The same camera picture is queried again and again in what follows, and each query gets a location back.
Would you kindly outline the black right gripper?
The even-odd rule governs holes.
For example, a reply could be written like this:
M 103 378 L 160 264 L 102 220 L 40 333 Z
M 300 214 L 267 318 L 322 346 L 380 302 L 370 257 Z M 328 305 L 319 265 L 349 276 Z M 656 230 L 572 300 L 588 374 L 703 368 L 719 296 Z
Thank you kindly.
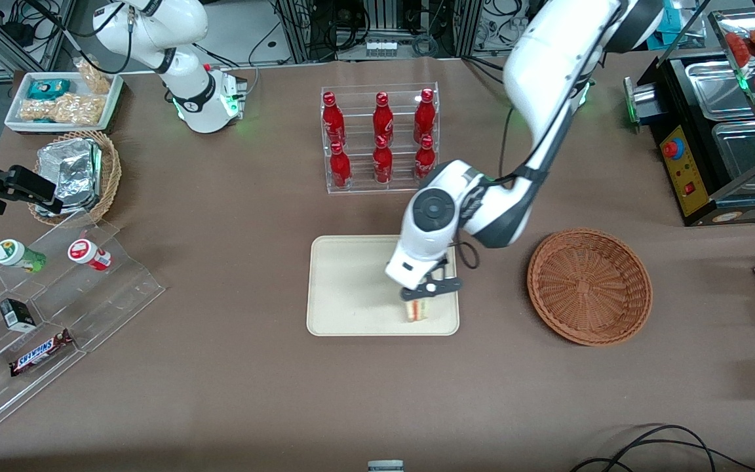
M 55 197 L 56 185 L 32 170 L 13 165 L 7 171 L 0 170 L 0 213 L 9 201 L 28 201 L 34 210 L 46 215 L 59 215 L 63 201 Z

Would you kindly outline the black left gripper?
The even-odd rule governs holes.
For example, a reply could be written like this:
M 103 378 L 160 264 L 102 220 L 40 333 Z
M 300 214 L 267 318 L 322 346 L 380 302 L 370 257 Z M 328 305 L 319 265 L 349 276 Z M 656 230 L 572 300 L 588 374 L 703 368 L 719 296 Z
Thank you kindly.
M 421 284 L 429 284 L 429 289 L 427 286 L 417 286 L 414 289 L 401 288 L 401 299 L 405 302 L 412 302 L 461 290 L 463 287 L 461 279 L 445 279 L 448 263 L 449 260 L 447 258 L 440 259 L 423 276 Z

